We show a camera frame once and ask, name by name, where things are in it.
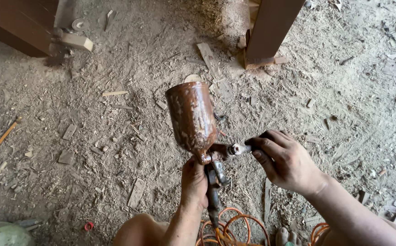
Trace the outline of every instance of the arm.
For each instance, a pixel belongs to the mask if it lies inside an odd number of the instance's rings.
[[[319,170],[287,132],[266,131],[247,141],[275,185],[303,195],[342,240],[351,245],[396,245],[396,230]]]
[[[183,166],[181,177],[181,200],[161,246],[195,245],[201,214],[208,205],[206,191],[204,166],[193,159],[188,160]]]

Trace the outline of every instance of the bare foot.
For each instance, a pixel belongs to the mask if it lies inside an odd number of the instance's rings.
[[[275,246],[301,246],[301,240],[297,238],[295,232],[288,233],[286,228],[282,227],[275,236]]]

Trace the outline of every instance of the sawdust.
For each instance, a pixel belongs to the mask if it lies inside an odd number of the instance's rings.
[[[0,174],[0,221],[44,219],[32,232],[39,245],[110,244],[121,224],[140,212],[169,221],[179,202],[181,166],[190,154],[176,145],[168,111],[156,102],[165,102],[164,92],[190,74],[210,79],[205,66],[185,60],[201,59],[200,42],[218,57],[235,94],[228,103],[212,98],[215,112],[227,118],[218,122],[217,129],[227,134],[219,141],[242,142],[266,129],[290,131],[320,169],[350,193],[372,194],[367,206],[373,212],[391,205],[396,200],[396,76],[382,70],[396,47],[381,21],[393,27],[396,2],[382,1],[381,7],[373,1],[344,2],[341,12],[328,2],[318,5],[319,11],[301,10],[279,49],[288,63],[251,71],[239,64],[237,43],[248,10],[238,0],[79,1],[75,16],[88,20],[90,29],[78,34],[94,42],[93,52],[75,50],[56,67],[0,43],[0,132],[16,115],[23,117],[0,148],[0,161],[8,162]],[[110,9],[118,14],[104,32]],[[129,93],[102,97],[115,91]],[[258,99],[254,106],[251,96]],[[308,109],[310,98],[316,102]],[[324,119],[332,115],[328,130]],[[130,126],[124,130],[126,121]],[[75,134],[63,140],[70,124],[77,126]],[[321,142],[305,142],[305,134]],[[91,151],[104,146],[109,149],[102,156]],[[29,148],[31,158],[24,156]],[[75,152],[74,165],[57,163],[63,150]],[[338,150],[346,151],[334,159]],[[384,168],[386,174],[370,176]],[[231,184],[220,191],[222,206],[263,218],[260,165],[246,155],[228,161],[225,169]],[[134,210],[126,204],[137,178],[147,184]],[[14,179],[23,187],[17,194],[4,189]],[[310,231],[303,219],[318,215],[316,210],[276,186],[271,194],[268,231],[296,225],[306,242]],[[95,225],[89,233],[81,230],[87,221]],[[234,223],[233,231],[246,240],[242,222]],[[257,225],[252,232],[253,242],[263,240]]]

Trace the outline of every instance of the toe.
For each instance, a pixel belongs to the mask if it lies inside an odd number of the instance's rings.
[[[275,246],[285,246],[288,242],[288,230],[282,227],[275,236]]]
[[[289,242],[293,243],[294,245],[297,244],[297,234],[295,232],[291,232],[289,234]]]

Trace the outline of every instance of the hand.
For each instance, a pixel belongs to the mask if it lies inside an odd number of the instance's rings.
[[[207,176],[204,166],[198,164],[194,157],[190,158],[183,166],[181,176],[181,201],[186,208],[197,208],[204,210],[208,206]]]
[[[253,156],[275,185],[303,196],[316,194],[326,186],[327,175],[287,132],[266,131],[246,144],[252,145]]]

